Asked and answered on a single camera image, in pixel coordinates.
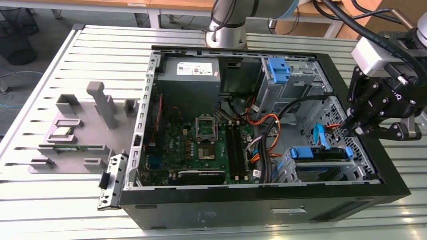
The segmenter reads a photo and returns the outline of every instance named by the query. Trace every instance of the blue drive bay latch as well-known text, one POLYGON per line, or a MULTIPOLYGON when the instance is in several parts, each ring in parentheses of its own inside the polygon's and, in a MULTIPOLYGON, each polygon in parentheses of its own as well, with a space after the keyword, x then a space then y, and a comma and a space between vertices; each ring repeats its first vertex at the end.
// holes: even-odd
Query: blue drive bay latch
POLYGON ((269 68, 273 74, 273 81, 275 84, 286 84, 291 77, 291 67, 283 57, 269 58, 269 68))

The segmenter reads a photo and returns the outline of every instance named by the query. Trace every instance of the motherboard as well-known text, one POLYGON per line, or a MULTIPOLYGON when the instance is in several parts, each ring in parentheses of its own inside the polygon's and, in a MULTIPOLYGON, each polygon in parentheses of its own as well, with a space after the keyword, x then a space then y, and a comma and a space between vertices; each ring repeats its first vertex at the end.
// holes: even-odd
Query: motherboard
POLYGON ((149 155, 145 185, 251 184, 246 147, 253 128, 202 115, 167 124, 162 152, 149 155))

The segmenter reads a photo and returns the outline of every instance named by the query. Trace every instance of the wastebasket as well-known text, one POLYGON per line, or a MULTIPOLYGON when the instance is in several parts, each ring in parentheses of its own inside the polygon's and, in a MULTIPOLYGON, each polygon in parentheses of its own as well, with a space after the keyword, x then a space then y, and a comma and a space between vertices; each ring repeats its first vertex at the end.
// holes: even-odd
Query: wastebasket
POLYGON ((16 8, 16 7, 0 7, 0 13, 6 20, 11 23, 19 24, 22 34, 30 36, 39 32, 39 26, 34 18, 34 9, 16 8))
POLYGON ((38 57, 34 46, 19 29, 16 22, 0 21, 0 56, 15 66, 30 64, 38 57))

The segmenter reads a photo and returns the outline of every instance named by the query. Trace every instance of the metal drive bracket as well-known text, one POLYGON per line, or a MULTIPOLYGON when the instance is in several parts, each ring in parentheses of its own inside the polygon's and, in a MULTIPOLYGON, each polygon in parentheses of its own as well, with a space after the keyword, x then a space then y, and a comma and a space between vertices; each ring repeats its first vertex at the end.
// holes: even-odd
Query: metal drive bracket
POLYGON ((125 187, 125 180, 127 174, 130 156, 123 153, 110 159, 107 172, 103 173, 99 187, 103 189, 101 192, 98 210, 121 210, 121 196, 125 187))

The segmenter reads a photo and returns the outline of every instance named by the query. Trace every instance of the slotted metal table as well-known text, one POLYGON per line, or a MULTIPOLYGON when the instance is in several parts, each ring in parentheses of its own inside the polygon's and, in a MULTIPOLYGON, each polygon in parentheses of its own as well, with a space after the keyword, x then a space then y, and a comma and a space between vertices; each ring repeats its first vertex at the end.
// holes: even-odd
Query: slotted metal table
MULTIPOLYGON (((350 83, 357 64, 350 54, 355 41, 249 34, 247 44, 251 50, 330 54, 350 83)), ((115 100, 139 98, 153 45, 203 47, 205 34, 107 26, 86 26, 85 30, 71 31, 0 145, 2 239, 427 238, 426 136, 422 141, 382 141, 413 195, 334 223, 143 231, 123 210, 98 211, 99 175, 30 174, 28 166, 16 163, 28 163, 40 155, 31 148, 43 143, 58 113, 55 103, 60 94, 75 94, 79 99, 90 100, 89 83, 102 81, 106 94, 115 100)))

